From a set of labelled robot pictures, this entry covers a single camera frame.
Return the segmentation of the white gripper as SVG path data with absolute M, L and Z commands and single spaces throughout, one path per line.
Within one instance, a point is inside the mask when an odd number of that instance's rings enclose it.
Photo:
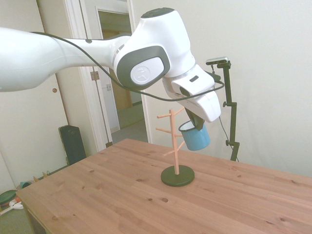
M 181 104 L 185 107 L 190 121 L 197 130 L 203 128 L 205 121 L 213 122 L 221 114 L 218 96 L 215 91 L 182 100 Z

